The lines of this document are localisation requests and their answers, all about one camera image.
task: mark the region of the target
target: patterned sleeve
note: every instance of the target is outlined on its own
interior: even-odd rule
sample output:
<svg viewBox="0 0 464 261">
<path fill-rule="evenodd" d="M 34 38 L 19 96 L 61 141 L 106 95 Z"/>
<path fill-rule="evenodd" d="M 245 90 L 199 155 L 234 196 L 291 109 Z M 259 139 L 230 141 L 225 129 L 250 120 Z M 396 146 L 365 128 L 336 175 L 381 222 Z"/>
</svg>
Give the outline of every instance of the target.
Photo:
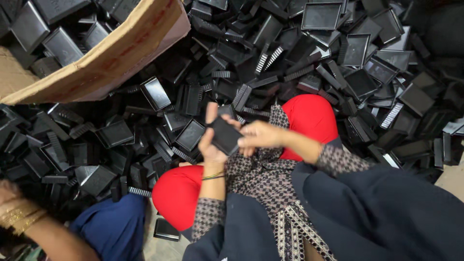
<svg viewBox="0 0 464 261">
<path fill-rule="evenodd" d="M 192 239 L 195 243 L 215 225 L 224 225 L 226 203 L 219 199 L 201 197 L 198 199 Z"/>
<path fill-rule="evenodd" d="M 357 155 L 331 145 L 324 146 L 316 163 L 316 167 L 327 173 L 332 173 L 335 177 L 342 173 L 368 170 L 374 165 Z"/>
</svg>

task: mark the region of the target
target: navy blue clothing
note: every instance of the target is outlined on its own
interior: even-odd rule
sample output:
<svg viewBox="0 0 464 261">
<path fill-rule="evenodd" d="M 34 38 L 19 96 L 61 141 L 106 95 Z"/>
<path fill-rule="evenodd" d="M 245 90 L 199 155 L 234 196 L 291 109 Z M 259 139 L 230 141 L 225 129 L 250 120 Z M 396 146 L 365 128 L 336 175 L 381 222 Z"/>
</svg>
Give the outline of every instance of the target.
<svg viewBox="0 0 464 261">
<path fill-rule="evenodd" d="M 339 261 L 453 261 L 464 256 L 464 203 L 402 170 L 376 165 L 337 179 L 299 163 L 298 199 Z M 183 261 L 278 261 L 265 208 L 228 194 L 225 225 L 187 247 Z"/>
<path fill-rule="evenodd" d="M 85 239 L 102 261 L 134 261 L 140 258 L 145 222 L 145 200 L 128 194 L 86 209 L 70 230 Z"/>
</svg>

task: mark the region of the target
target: patterned kurta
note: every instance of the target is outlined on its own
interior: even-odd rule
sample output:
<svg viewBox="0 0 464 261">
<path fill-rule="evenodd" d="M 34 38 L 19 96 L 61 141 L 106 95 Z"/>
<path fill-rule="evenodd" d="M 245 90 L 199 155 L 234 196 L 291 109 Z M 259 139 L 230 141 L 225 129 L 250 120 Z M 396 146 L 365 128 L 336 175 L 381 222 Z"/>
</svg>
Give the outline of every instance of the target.
<svg viewBox="0 0 464 261">
<path fill-rule="evenodd" d="M 287 115 L 278 105 L 272 107 L 269 123 L 281 128 L 290 125 Z M 249 158 L 239 153 L 231 156 L 226 164 L 227 192 L 254 197 L 266 208 L 283 261 L 304 260 L 304 238 L 323 259 L 335 261 L 329 246 L 314 229 L 311 217 L 301 206 L 293 188 L 291 173 L 298 162 L 279 159 L 282 152 L 283 148 L 258 148 Z M 372 164 L 342 149 L 325 145 L 316 167 L 337 176 L 367 170 Z M 193 241 L 197 241 L 216 224 L 223 225 L 225 211 L 224 201 L 199 198 L 193 223 Z"/>
</svg>

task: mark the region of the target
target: cardboard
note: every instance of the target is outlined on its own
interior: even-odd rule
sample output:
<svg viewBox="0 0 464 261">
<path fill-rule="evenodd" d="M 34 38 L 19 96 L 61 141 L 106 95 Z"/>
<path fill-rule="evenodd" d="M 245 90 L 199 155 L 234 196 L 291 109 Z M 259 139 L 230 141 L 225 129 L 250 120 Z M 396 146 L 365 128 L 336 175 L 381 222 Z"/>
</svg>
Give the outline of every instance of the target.
<svg viewBox="0 0 464 261">
<path fill-rule="evenodd" d="M 179 0 L 141 0 L 127 20 L 84 57 L 41 80 L 0 47 L 0 103 L 103 99 L 189 31 Z"/>
</svg>

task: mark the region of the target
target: person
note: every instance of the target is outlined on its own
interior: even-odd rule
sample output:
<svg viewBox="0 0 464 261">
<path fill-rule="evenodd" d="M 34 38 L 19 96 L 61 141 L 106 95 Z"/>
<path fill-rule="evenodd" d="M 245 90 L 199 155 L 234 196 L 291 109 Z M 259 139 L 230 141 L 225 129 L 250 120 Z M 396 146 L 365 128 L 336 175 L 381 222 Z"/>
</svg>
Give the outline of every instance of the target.
<svg viewBox="0 0 464 261">
<path fill-rule="evenodd" d="M 24 246 L 11 260 L 133 261 L 141 260 L 145 201 L 128 194 L 86 209 L 69 228 L 25 199 L 16 184 L 0 181 L 0 226 L 24 234 L 39 247 Z"/>
<path fill-rule="evenodd" d="M 207 108 L 206 123 L 217 116 Z M 330 104 L 299 95 L 269 123 L 240 124 L 227 158 L 199 143 L 204 166 L 163 174 L 157 210 L 191 240 L 184 261 L 461 260 L 464 204 L 390 166 L 345 152 Z"/>
</svg>

